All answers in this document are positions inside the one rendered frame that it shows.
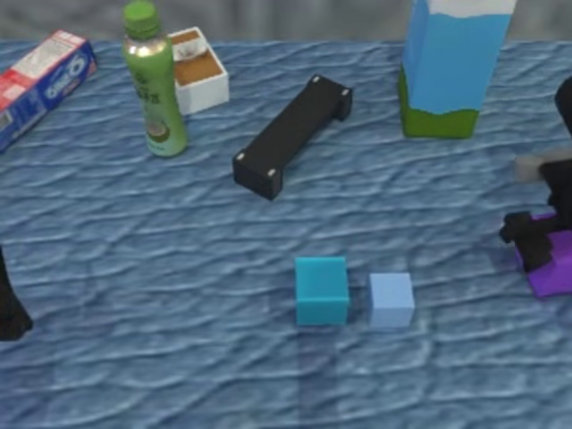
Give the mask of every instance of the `oreo box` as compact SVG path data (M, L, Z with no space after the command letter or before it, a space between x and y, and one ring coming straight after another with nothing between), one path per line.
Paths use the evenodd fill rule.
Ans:
M54 110L96 67L85 38L58 30L0 74L0 152Z

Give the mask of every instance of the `purple cube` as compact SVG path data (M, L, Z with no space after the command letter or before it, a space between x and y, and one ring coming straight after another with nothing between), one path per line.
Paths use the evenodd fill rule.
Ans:
M533 216L543 219L554 214ZM539 298L563 293L572 293L572 231L548 234L552 243L552 261L527 274L534 295ZM522 258L517 250L517 261L522 268Z

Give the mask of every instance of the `white cardboard box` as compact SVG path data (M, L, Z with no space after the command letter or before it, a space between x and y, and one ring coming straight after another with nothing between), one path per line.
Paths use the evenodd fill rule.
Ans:
M177 45L177 40L184 38L185 35L189 35L190 39L200 38L206 47L204 55L175 64L175 86L179 109L181 114L188 115L227 103L230 99L230 90L229 74L199 27L192 27L171 34L173 46ZM191 74L194 76L182 81L180 78L181 67L193 69Z

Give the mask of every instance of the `blue tablecloth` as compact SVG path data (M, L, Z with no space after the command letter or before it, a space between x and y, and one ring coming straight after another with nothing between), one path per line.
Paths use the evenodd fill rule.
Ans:
M400 44L225 44L231 102L152 157L119 45L0 157L0 240L36 320L0 344L1 429L569 429L572 297L539 301L496 232L547 190L517 154L570 144L553 94L572 45L503 51L466 141L405 140ZM31 44L0 44L0 66ZM269 203L231 157L313 73L355 89ZM299 329L293 258L347 256L348 326ZM418 309L370 332L370 272Z

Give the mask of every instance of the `small blue block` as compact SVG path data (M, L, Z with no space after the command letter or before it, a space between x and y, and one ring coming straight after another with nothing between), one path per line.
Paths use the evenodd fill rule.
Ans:
M349 285L345 257L297 257L296 323L345 324Z
M373 273L370 324L374 328L405 328L415 311L411 276L408 273Z

